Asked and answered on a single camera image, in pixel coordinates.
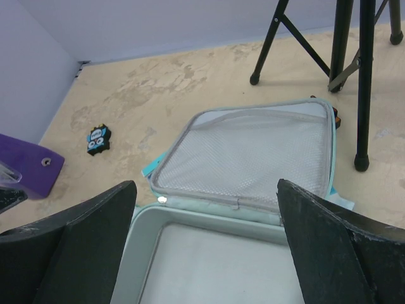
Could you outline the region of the teal packet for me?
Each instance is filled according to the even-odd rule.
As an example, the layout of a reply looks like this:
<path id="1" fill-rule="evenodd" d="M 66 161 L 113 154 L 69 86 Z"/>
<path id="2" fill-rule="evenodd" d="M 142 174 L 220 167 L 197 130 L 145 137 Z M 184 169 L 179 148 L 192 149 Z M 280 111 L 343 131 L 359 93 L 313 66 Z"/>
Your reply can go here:
<path id="1" fill-rule="evenodd" d="M 150 164 L 148 164 L 145 168 L 141 170 L 141 174 L 143 177 L 148 178 L 154 170 L 158 167 L 159 163 L 164 159 L 166 153 L 158 156 L 155 160 L 153 160 Z"/>

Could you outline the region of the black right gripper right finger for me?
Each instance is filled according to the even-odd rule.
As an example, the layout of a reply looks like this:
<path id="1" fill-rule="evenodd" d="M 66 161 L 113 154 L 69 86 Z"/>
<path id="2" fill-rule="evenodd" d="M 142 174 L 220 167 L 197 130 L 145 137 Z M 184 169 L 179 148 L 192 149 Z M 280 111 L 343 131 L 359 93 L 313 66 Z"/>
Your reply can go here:
<path id="1" fill-rule="evenodd" d="M 404 303 L 404 229 L 285 179 L 277 198 L 305 303 Z"/>

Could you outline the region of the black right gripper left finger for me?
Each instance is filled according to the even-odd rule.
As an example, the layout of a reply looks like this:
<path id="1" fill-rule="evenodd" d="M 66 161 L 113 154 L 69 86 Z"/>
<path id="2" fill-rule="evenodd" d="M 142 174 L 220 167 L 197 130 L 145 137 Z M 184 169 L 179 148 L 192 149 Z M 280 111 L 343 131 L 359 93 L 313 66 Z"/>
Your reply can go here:
<path id="1" fill-rule="evenodd" d="M 1 303 L 109 303 L 136 197 L 127 180 L 1 233 Z"/>

